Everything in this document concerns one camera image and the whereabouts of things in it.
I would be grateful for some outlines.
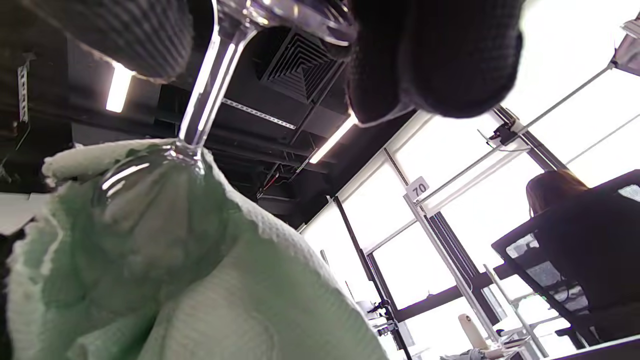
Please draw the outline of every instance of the air vent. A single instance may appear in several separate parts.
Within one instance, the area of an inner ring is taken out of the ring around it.
[[[318,40],[291,31],[261,81],[297,100],[310,102],[326,83],[338,62]]]

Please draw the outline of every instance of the ceiling beam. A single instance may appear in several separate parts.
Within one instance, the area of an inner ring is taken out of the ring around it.
[[[157,110],[156,118],[159,120],[171,122],[174,124],[180,124],[182,122],[182,115],[178,113],[164,111],[164,110]],[[275,142],[272,140],[261,138],[259,136],[251,135],[248,133],[242,133],[237,130],[225,129],[224,127],[215,126],[215,125],[212,126],[211,128],[211,132],[209,133],[209,136],[211,135],[223,136],[225,138],[237,140],[239,142],[244,142],[249,145],[258,145],[262,147],[268,147],[270,149],[288,151],[293,154],[298,154],[302,156],[311,156],[311,154],[314,152],[313,149],[300,149],[299,147],[295,147],[286,143]],[[332,159],[331,157],[327,157],[326,159],[323,158],[323,160],[329,161],[332,163],[337,162],[335,159]]]
[[[0,110],[14,110],[14,104],[6,104],[0,102]],[[105,111],[95,111],[90,109],[81,109],[72,106],[65,106],[63,108],[58,106],[48,106],[47,109],[43,109],[42,106],[34,106],[30,112],[34,116],[42,117],[43,119],[60,121],[64,123],[82,124],[85,126],[96,127],[98,129],[105,129],[110,131],[119,131],[122,133],[129,133],[138,135],[141,137],[149,136],[153,138],[173,138],[175,133],[162,127],[154,126],[153,124],[145,124],[137,122],[135,120],[128,120],[121,115],[111,115]],[[287,159],[285,156],[275,156],[273,154],[267,154],[259,151],[243,149],[240,147],[224,145],[219,142],[208,139],[205,142],[205,147],[208,149],[214,149],[223,152],[229,152],[250,159],[256,159],[261,161],[267,161],[270,163],[282,163],[299,167],[302,165],[302,161]],[[327,173],[328,168],[323,164],[309,164],[312,166],[306,166],[305,168],[311,171]]]

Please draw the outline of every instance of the person sitting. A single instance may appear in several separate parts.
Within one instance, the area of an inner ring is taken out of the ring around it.
[[[566,170],[527,184],[533,216],[586,195],[589,187]],[[603,341],[640,334],[640,202],[615,192],[590,192],[583,206],[549,219],[534,232],[540,250],[566,279],[577,281]]]

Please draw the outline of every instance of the microfiber cloth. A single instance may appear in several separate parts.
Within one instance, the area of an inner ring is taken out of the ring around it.
[[[237,193],[209,152],[200,180],[187,167],[165,174],[138,219],[154,224],[148,236],[94,224],[100,175],[166,144],[108,143],[45,161],[59,188],[10,258],[15,360],[386,359],[305,240]]]

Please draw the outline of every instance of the ceiling light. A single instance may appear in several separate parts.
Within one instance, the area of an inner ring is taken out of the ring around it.
[[[336,131],[329,138],[329,140],[327,140],[326,143],[324,143],[324,145],[322,145],[322,147],[318,151],[316,151],[309,162],[311,164],[315,164],[320,161],[320,159],[327,153],[327,151],[329,151],[335,145],[335,143],[340,140],[342,135],[344,135],[349,129],[351,129],[351,126],[353,126],[356,122],[358,122],[358,120],[354,115],[348,118],[347,121],[342,126],[340,126],[340,129],[338,129],[338,131]]]
[[[107,110],[119,113],[124,107],[124,101],[127,98],[133,71],[128,70],[119,63],[113,63],[113,68],[113,79],[111,80],[109,99],[107,99]]]

